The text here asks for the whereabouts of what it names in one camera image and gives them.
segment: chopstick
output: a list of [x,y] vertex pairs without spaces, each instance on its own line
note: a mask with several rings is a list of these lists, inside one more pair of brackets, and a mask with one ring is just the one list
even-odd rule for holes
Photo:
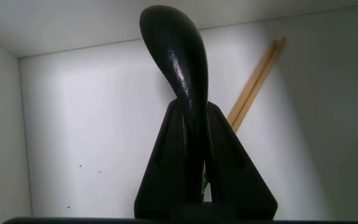
[[[257,69],[255,69],[254,74],[251,76],[251,79],[249,80],[249,82],[247,83],[246,87],[243,90],[242,95],[240,96],[242,101],[239,102],[240,98],[237,101],[238,103],[244,102],[241,106],[241,109],[238,110],[239,106],[236,107],[236,105],[234,105],[233,110],[232,110],[233,114],[231,114],[232,116],[229,115],[231,122],[232,122],[232,123],[229,122],[229,124],[231,124],[231,127],[234,132],[237,132],[237,130],[240,128],[240,125],[241,125],[242,121],[244,120],[249,108],[251,107],[252,102],[254,101],[255,97],[258,94],[258,91],[261,89],[264,81],[267,78],[267,75],[269,74],[275,61],[277,60],[278,56],[280,55],[280,52],[284,48],[285,42],[286,42],[286,38],[284,37],[278,42],[277,46],[275,44],[276,43],[275,40],[271,43],[270,47],[268,48],[268,51],[265,53],[261,62],[258,64]],[[251,86],[252,82],[254,82],[254,85],[252,85],[251,90],[249,90],[249,88],[250,88],[249,86]]]
[[266,67],[266,64],[269,62],[270,58],[273,55],[274,50],[276,49],[277,40],[273,40],[272,43],[270,43],[269,48],[267,49],[266,53],[256,66],[255,71],[249,78],[247,84],[245,85],[244,89],[242,90],[240,97],[238,98],[236,104],[233,106],[233,109],[231,110],[229,116],[227,117],[227,121],[229,122],[230,126],[232,126],[239,116],[240,110],[244,103],[247,101],[248,96],[252,89],[254,88],[254,85],[256,84],[258,78],[261,76],[264,68]]

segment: glossy black surface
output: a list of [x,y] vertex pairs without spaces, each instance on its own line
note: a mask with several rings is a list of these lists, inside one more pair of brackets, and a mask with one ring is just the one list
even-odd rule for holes
[[151,6],[140,16],[140,31],[155,63],[175,92],[187,131],[187,201],[201,200],[204,152],[208,149],[208,65],[198,29],[181,11]]

